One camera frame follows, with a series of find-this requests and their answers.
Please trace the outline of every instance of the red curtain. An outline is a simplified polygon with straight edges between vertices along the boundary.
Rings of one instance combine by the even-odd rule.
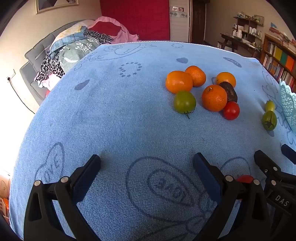
[[[102,15],[116,19],[140,40],[170,40],[169,0],[101,0]]]

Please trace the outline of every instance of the green tomato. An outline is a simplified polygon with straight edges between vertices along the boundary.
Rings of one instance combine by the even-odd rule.
[[[275,129],[277,124],[277,118],[272,110],[266,111],[262,117],[262,124],[267,131]]]
[[[265,111],[269,111],[269,110],[274,111],[276,106],[274,105],[272,100],[268,100],[266,101],[264,108],[265,108]]]
[[[179,91],[174,98],[174,109],[181,114],[191,113],[196,107],[196,99],[188,91]]]

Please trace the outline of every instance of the orange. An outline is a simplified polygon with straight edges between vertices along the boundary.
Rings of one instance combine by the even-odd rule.
[[[192,85],[192,77],[188,73],[180,70],[169,73],[165,81],[166,88],[174,94],[177,94],[181,90],[190,91]]]
[[[193,87],[201,87],[205,81],[206,81],[206,75],[205,73],[197,66],[189,66],[185,73],[188,73],[191,75],[193,80]]]
[[[202,93],[202,105],[210,111],[218,112],[227,104],[227,93],[219,85],[210,85]]]
[[[232,87],[234,88],[237,84],[237,81],[235,80],[235,77],[233,74],[229,72],[222,72],[217,75],[216,77],[216,84],[219,85],[221,82],[226,81],[228,83],[231,83]]]

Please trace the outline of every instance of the electrical outlet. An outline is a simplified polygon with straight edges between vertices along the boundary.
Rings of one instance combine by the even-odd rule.
[[[15,76],[15,70],[14,69],[11,69],[11,70],[8,70],[8,72],[6,73],[6,79],[10,78],[12,79],[12,77]]]

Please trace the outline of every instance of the metal screw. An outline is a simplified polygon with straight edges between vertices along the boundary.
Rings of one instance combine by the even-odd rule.
[[[41,181],[40,180],[37,180],[37,181],[34,182],[34,185],[35,186],[39,186],[40,184],[41,184]]]
[[[66,183],[69,180],[69,177],[62,177],[61,182]]]
[[[227,182],[232,182],[233,181],[233,177],[229,176],[229,175],[226,176],[225,179],[226,179]]]
[[[255,185],[259,185],[260,184],[260,181],[257,180],[257,179],[254,179],[253,182],[255,183]]]

